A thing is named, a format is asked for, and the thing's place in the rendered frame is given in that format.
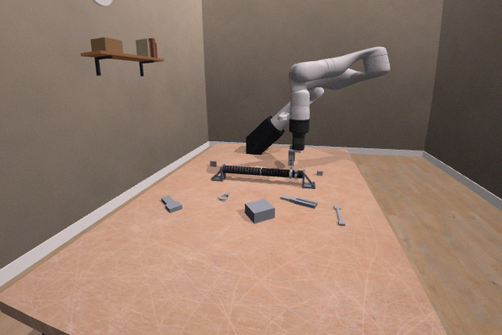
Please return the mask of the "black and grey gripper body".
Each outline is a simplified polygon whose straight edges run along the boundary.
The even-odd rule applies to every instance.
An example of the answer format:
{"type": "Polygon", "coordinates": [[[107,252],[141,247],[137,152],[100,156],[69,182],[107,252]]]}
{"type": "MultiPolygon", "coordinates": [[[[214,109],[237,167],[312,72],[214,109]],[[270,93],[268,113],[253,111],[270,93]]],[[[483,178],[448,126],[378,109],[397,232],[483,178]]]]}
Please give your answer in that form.
{"type": "Polygon", "coordinates": [[[289,113],[282,112],[278,116],[279,121],[285,121],[288,119],[289,131],[293,133],[292,149],[296,151],[303,151],[305,133],[309,132],[309,106],[290,106],[289,113]]]}

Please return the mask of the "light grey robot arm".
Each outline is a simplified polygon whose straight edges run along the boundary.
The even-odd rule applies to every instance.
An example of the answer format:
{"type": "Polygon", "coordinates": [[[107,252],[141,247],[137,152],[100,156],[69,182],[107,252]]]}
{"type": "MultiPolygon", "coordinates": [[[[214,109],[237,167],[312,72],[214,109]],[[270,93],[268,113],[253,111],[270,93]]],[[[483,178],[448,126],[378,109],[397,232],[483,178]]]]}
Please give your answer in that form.
{"type": "Polygon", "coordinates": [[[357,82],[380,77],[389,71],[390,64],[384,47],[374,47],[345,56],[294,64],[289,70],[290,102],[271,119],[271,122],[282,131],[289,124],[289,119],[279,121],[278,116],[282,112],[289,113],[290,106],[310,107],[323,95],[323,88],[342,89],[357,82]],[[361,59],[365,68],[364,73],[349,68],[361,59]]]}

